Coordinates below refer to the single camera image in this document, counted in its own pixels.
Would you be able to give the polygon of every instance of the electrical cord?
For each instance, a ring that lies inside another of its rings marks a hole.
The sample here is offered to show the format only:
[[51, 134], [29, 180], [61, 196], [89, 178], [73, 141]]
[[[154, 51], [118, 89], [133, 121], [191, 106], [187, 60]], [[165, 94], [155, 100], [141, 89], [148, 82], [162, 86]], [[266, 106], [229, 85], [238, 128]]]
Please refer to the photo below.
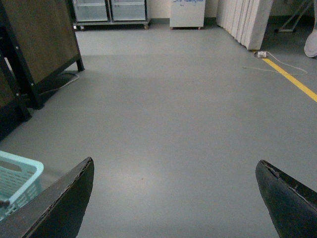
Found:
[[60, 90], [60, 89], [62, 89], [62, 88], [64, 88], [64, 87], [68, 86], [69, 84], [71, 84], [71, 83], [73, 83], [73, 82], [75, 82], [76, 80], [79, 79], [79, 75], [78, 75], [78, 74], [75, 74], [75, 73], [63, 73], [63, 74], [61, 74], [60, 76], [67, 75], [67, 74], [73, 75], [73, 76], [75, 76], [75, 78], [72, 79], [72, 80], [70, 80], [68, 83], [64, 84], [63, 86], [61, 86], [61, 87], [59, 87], [59, 88], [54, 88], [54, 89], [45, 91], [45, 92], [41, 93], [40, 95], [42, 96], [42, 95], [44, 95], [44, 94], [47, 94], [47, 93], [50, 93], [50, 92], [55, 92], [55, 91], [57, 91], [57, 90]]
[[[308, 72], [302, 68], [298, 68], [298, 67], [295, 67], [295, 66], [292, 66], [290, 64], [287, 64], [287, 63], [283, 63], [282, 61], [278, 60], [274, 55], [272, 55], [270, 52], [266, 51], [270, 56], [272, 56], [276, 61], [278, 61], [279, 63], [283, 64], [283, 65], [286, 65], [286, 66], [289, 66], [289, 67], [292, 67], [292, 68], [295, 68], [295, 69], [298, 69], [304, 73], [302, 74], [289, 74], [289, 75], [292, 75], [292, 76], [304, 76], [306, 74], [308, 74]], [[273, 72], [273, 73], [279, 73], [279, 74], [282, 74], [280, 72], [277, 72], [277, 71], [274, 71], [274, 70], [268, 70], [268, 69], [263, 69], [263, 68], [256, 68], [256, 67], [246, 67], [246, 66], [243, 66], [243, 68], [249, 68], [249, 69], [257, 69], [257, 70], [261, 70], [261, 71], [267, 71], [267, 72]]]

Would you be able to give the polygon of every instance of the plastic basket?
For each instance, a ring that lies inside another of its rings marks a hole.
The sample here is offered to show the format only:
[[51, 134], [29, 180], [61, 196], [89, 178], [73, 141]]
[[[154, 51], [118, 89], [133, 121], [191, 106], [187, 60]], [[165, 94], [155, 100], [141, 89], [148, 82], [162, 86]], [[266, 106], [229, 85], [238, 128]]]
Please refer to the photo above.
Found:
[[41, 162], [0, 151], [0, 200], [10, 202], [0, 208], [0, 221], [42, 192], [43, 169]]

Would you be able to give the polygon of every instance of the white cabinet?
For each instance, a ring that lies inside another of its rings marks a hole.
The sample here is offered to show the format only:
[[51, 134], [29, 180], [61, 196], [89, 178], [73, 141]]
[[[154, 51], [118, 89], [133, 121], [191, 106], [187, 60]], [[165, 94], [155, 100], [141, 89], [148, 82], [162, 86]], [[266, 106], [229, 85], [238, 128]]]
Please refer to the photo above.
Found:
[[170, 27], [204, 26], [206, 0], [170, 0]]

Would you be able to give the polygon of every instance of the yellow floor line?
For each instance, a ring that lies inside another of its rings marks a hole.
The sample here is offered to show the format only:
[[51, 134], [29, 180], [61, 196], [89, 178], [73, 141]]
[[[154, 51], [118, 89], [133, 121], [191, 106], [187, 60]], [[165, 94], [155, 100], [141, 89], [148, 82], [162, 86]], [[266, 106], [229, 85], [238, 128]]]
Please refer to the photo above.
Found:
[[302, 90], [304, 93], [306, 93], [310, 98], [312, 98], [315, 102], [317, 102], [317, 94], [314, 93], [312, 90], [310, 90], [308, 87], [306, 87], [304, 84], [302, 84], [300, 81], [298, 81], [296, 78], [294, 78], [292, 75], [290, 75], [288, 72], [283, 70], [280, 66], [272, 62], [270, 59], [263, 59], [266, 63], [268, 63], [272, 68], [274, 68], [276, 71], [281, 73], [285, 78], [287, 78], [289, 81], [291, 81], [293, 84], [295, 84], [300, 90]]

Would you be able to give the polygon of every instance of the white curtain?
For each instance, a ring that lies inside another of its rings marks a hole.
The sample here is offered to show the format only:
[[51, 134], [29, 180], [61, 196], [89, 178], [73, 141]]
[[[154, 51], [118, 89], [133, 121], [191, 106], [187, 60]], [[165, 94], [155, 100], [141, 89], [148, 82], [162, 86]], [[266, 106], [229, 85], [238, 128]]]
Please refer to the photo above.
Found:
[[219, 0], [217, 24], [248, 50], [259, 50], [273, 0]]
[[315, 9], [315, 26], [313, 32], [309, 35], [306, 40], [304, 47], [304, 52], [308, 57], [317, 56], [317, 0], [314, 0], [314, 9]]

